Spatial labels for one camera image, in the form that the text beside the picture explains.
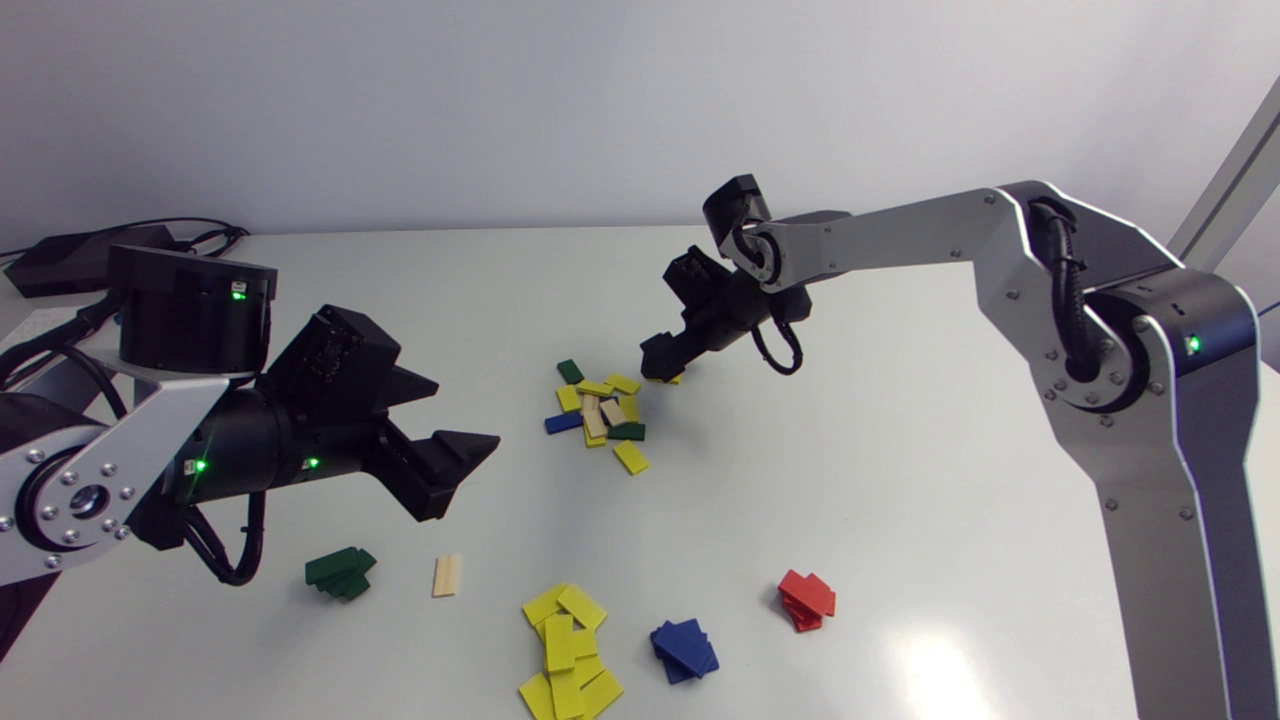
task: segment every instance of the black power supply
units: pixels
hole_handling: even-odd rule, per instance
[[[37,242],[9,265],[4,274],[23,297],[93,292],[110,286],[106,254],[114,245],[177,247],[164,225],[142,225],[102,232],[55,234]]]

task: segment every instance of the table surface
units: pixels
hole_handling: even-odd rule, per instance
[[[440,521],[413,523],[366,475],[273,491],[244,588],[138,542],[64,573],[0,666],[0,715],[526,717],[516,688],[540,643],[520,606],[576,582],[609,610],[600,655],[626,694],[607,719],[1134,717],[1093,486],[968,266],[814,286],[795,377],[744,340],[681,386],[645,383],[641,475],[544,433],[557,361],[639,377],[637,345],[678,329],[660,275],[694,243],[704,228],[248,238],[233,259],[280,269],[273,350],[325,302],[366,313],[440,383],[393,410],[407,434],[502,446]],[[5,292],[12,325],[32,305]],[[1249,471],[1277,588],[1280,451],[1261,438],[1280,434],[1280,378],[1262,375]],[[238,536],[243,501],[206,512]],[[346,546],[379,560],[348,605],[302,582]],[[452,552],[461,591],[433,600]],[[777,602],[791,568],[840,593],[820,630],[796,634]],[[721,670],[668,685],[648,633],[687,618]]]

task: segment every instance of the stack of red blocks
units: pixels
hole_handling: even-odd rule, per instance
[[[782,593],[782,607],[787,610],[797,633],[820,628],[823,615],[836,616],[836,592],[813,573],[805,578],[795,570],[787,570],[787,575],[778,583],[778,592]]]

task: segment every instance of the stack of yellow blocks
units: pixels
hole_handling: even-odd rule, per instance
[[[594,720],[622,696],[622,684],[600,661],[595,629],[608,612],[582,588],[564,583],[525,603],[525,618],[547,650],[520,696],[535,720]]]

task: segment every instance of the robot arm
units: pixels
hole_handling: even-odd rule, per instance
[[[362,471],[425,521],[498,446],[452,430],[408,439],[388,409],[438,386],[397,366],[399,345],[352,310],[325,305],[260,372],[275,270],[134,247],[113,247],[111,264],[119,302],[99,319],[122,310],[120,352],[63,346],[76,363],[0,393],[0,659],[61,570],[129,537],[191,544],[241,585],[257,570],[268,491]],[[134,380],[132,409],[116,373]],[[113,424],[83,415],[100,392]],[[237,496],[248,521],[232,566],[198,503]]]
[[[773,220],[742,176],[703,206],[730,273],[696,249],[664,279],[686,328],[641,345],[671,379],[751,332],[776,369],[801,361],[804,286],[850,270],[972,261],[983,314],[1023,355],[1059,443],[1094,482],[1139,716],[1270,717],[1275,670],[1244,451],[1257,318],[1226,281],[1043,183],[865,215]],[[758,325],[791,345],[781,366]]]

